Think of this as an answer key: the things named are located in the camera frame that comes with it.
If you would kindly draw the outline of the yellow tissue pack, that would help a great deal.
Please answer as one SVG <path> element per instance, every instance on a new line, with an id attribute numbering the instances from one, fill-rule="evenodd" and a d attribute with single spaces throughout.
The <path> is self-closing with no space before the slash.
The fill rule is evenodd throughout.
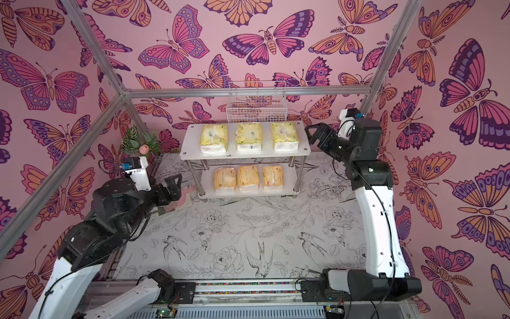
<path id="1" fill-rule="evenodd" d="M 272 122 L 271 133 L 275 152 L 294 152 L 300 139 L 294 122 Z"/>
<path id="2" fill-rule="evenodd" d="M 200 149 L 203 154 L 225 154 L 228 149 L 228 126 L 205 124 L 201 131 Z"/>
<path id="3" fill-rule="evenodd" d="M 262 150 L 262 124 L 259 122 L 240 123 L 236 129 L 238 152 L 259 152 Z"/>

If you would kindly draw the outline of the orange tissue pack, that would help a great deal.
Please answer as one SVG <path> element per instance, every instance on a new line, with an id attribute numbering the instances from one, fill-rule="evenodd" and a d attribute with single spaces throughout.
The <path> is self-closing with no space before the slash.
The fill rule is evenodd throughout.
<path id="1" fill-rule="evenodd" d="M 257 190 L 260 184 L 258 166 L 239 166 L 237 173 L 237 186 L 240 191 Z"/>
<path id="2" fill-rule="evenodd" d="M 263 188 L 265 190 L 281 190 L 284 187 L 284 171 L 282 166 L 264 166 Z"/>
<path id="3" fill-rule="evenodd" d="M 213 174 L 213 188 L 217 193 L 232 193 L 236 190 L 236 169 L 220 167 Z"/>

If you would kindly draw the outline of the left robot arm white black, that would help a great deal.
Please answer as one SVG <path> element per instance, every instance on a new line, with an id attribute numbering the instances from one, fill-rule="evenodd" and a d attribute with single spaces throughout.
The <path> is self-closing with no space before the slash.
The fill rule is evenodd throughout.
<path id="1" fill-rule="evenodd" d="M 158 269 L 131 291 L 102 307 L 77 312 L 89 284 L 108 259 L 141 237 L 156 207 L 165 207 L 181 198 L 180 174 L 166 178 L 164 183 L 146 177 L 146 173 L 131 173 L 94 191 L 94 209 L 63 239 L 51 278 L 31 318 L 121 318 L 158 299 L 171 298 L 175 281 Z"/>

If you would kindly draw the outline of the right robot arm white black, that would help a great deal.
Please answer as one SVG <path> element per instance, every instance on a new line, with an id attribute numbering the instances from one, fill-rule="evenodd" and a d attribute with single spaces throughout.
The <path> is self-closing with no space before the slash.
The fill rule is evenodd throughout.
<path id="1" fill-rule="evenodd" d="M 346 133 L 325 123 L 306 126 L 309 144 L 345 166 L 359 204 L 366 241 L 365 269 L 325 269 L 329 291 L 346 292 L 354 301 L 401 301 L 422 292 L 411 275 L 399 243 L 389 165 L 377 158 L 382 128 L 376 120 L 350 120 Z"/>

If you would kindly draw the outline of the white two-tier shelf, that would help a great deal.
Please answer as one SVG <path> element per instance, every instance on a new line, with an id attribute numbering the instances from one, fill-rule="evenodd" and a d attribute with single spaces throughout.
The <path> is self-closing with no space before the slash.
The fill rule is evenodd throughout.
<path id="1" fill-rule="evenodd" d="M 228 148 L 225 154 L 204 154 L 200 149 L 200 137 L 203 129 L 202 124 L 193 124 L 188 127 L 182 143 L 179 157 L 191 171 L 201 198 L 244 198 L 257 196 L 293 196 L 296 197 L 301 191 L 301 179 L 304 173 L 306 158 L 311 154 L 311 147 L 305 133 L 302 121 L 294 123 L 299 138 L 297 150 L 277 152 L 269 122 L 262 123 L 262 150 L 254 152 L 238 152 L 235 133 L 236 123 L 228 124 Z M 276 190 L 264 188 L 260 183 L 251 190 L 215 191 L 213 176 L 215 170 L 221 167 L 234 167 L 256 165 L 258 166 L 259 178 L 262 179 L 263 167 L 276 165 L 277 160 L 285 159 L 280 165 L 283 169 L 283 187 Z"/>

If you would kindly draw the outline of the black vase with plant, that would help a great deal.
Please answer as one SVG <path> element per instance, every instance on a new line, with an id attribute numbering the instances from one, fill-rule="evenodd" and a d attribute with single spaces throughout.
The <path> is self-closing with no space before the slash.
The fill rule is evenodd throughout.
<path id="1" fill-rule="evenodd" d="M 155 133 L 143 133 L 136 126 L 126 130 L 122 138 L 122 151 L 130 156 L 158 156 L 162 154 L 160 141 Z"/>

